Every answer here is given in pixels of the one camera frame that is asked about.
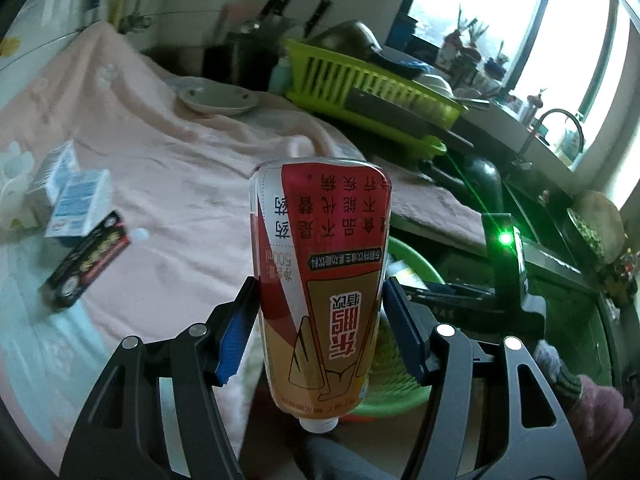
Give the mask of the pink towel table cover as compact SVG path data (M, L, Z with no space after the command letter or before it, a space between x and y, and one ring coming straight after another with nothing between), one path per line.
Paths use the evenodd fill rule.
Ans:
M250 174L268 160L354 158L343 133L271 94L239 117L202 117L168 73L111 26L79 35L1 113L1 142L35 159L72 141L106 169L113 206L145 240L128 247L68 309L40 289L64 250L37 230L1 235L1 397L52 472L122 338L168 339L234 298L253 271Z

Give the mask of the metal pot in rack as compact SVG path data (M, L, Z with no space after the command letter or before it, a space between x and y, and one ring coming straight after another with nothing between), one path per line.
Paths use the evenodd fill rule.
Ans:
M357 20L332 26L310 38L308 44L362 60L382 53L382 47L372 30Z

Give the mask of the red pouch drink bottle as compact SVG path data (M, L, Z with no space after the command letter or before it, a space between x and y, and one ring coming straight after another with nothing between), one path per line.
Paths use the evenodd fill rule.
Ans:
M311 434L362 401L378 336L390 178L362 160L264 162L250 232L270 392Z

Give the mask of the black knife block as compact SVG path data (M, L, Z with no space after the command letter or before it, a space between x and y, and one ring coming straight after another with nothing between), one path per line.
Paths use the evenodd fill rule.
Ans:
M306 21L287 18L292 0L267 0L248 18L230 25L219 44L204 50L201 75L243 88L266 91L271 74L288 59L288 40L305 40L318 28L332 6L331 0L319 0Z

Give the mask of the chrome sink faucet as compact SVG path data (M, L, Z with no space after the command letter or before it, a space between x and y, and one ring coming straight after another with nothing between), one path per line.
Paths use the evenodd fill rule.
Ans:
M579 118L568 110L555 107L533 119L528 137L518 151L519 159L534 142L541 143L567 168L573 169L584 154L586 139Z

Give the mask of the black red cigarette box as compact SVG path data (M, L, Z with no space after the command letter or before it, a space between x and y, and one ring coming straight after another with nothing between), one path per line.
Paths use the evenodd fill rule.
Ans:
M44 301L54 310L70 308L130 244L124 218L111 211L44 281Z

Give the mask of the lemon tea carton bottle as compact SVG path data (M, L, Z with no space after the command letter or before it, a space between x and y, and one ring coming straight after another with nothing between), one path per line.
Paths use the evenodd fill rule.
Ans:
M395 260L386 266L386 278L396 278L402 286L425 288L425 283L405 261Z

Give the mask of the mauve dish towel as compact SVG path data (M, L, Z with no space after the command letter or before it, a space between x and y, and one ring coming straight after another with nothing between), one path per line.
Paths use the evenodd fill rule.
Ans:
M392 225L468 252L486 252L480 213L464 206L446 188L375 157L392 184Z

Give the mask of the lime green dish rack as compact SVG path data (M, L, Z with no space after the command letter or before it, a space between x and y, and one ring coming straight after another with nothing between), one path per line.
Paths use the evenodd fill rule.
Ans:
M473 147L450 132L466 112L456 101L358 58L297 40L285 45L293 77L286 96L303 110L384 136L416 158Z

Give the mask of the white blue milk carton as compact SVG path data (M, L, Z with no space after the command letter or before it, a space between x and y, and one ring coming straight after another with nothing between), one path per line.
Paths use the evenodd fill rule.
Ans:
M69 140L43 159L26 192L26 203L44 226L50 220L67 180L80 171L75 144Z

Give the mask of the black kettle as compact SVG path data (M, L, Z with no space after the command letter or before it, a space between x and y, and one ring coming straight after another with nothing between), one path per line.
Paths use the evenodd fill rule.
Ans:
M497 167L484 157L466 155L463 175L473 200L490 214L503 212L502 179Z

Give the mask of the white ceramic dish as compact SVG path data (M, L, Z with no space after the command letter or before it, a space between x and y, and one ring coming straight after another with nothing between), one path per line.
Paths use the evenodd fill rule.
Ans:
M259 104L255 92L215 81L183 88L178 91L178 98L194 112L228 117L247 113Z

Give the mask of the grey trouser leg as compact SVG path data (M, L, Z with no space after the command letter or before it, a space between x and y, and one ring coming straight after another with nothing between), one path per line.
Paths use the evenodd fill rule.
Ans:
M306 479L391 479L362 457L332 440L309 439L296 456L298 468Z

